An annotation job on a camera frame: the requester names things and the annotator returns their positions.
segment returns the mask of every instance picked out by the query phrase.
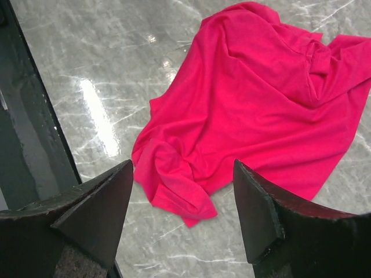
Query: marble floor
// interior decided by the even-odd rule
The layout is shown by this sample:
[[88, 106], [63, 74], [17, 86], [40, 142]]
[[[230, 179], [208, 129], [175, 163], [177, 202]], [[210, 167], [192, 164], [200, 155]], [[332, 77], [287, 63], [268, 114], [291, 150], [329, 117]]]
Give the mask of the marble floor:
[[[148, 101], [177, 73], [201, 20], [237, 0], [11, 0], [83, 180], [130, 158]], [[285, 23], [371, 36], [370, 0], [265, 0]], [[371, 103], [350, 150], [315, 201], [371, 210]], [[134, 184], [117, 253], [125, 277], [254, 277], [232, 185], [219, 216], [188, 229]]]

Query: garment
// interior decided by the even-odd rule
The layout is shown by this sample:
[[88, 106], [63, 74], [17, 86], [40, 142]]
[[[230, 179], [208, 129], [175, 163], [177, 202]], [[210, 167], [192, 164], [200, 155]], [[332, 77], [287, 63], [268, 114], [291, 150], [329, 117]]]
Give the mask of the garment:
[[188, 227], [217, 215], [210, 195], [235, 159], [312, 199], [354, 139], [371, 87], [371, 39], [280, 22], [240, 3], [204, 19], [133, 148], [134, 179]]

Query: crumpled fabric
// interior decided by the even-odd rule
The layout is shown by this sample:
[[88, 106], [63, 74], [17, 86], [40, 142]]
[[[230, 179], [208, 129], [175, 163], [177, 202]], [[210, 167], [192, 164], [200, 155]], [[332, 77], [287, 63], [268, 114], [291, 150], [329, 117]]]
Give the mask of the crumpled fabric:
[[133, 148], [134, 179], [188, 227], [215, 217], [210, 195], [234, 160], [312, 199], [351, 145], [371, 88], [371, 40], [283, 24], [245, 2], [202, 21]]

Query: black object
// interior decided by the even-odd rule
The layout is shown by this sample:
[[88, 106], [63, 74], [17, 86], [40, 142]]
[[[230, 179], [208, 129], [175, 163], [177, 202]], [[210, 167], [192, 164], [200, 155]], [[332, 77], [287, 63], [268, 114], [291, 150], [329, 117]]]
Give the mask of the black object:
[[371, 277], [371, 214], [304, 200], [239, 161], [234, 191], [256, 278]]
[[[0, 277], [106, 275], [115, 263], [132, 185], [133, 166], [126, 161], [62, 195], [0, 212]], [[94, 276], [84, 276], [93, 266]], [[66, 274], [71, 269], [73, 276]]]
[[9, 0], [0, 1], [0, 189], [11, 210], [81, 183]]

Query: red cloth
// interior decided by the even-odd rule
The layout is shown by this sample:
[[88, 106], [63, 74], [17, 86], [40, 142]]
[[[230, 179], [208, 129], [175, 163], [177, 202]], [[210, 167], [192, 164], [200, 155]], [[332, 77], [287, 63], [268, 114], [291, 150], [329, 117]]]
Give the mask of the red cloth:
[[211, 194], [239, 159], [312, 199], [354, 138], [371, 87], [371, 39], [282, 24], [245, 2], [204, 19], [134, 145], [134, 179], [187, 226], [212, 218]]

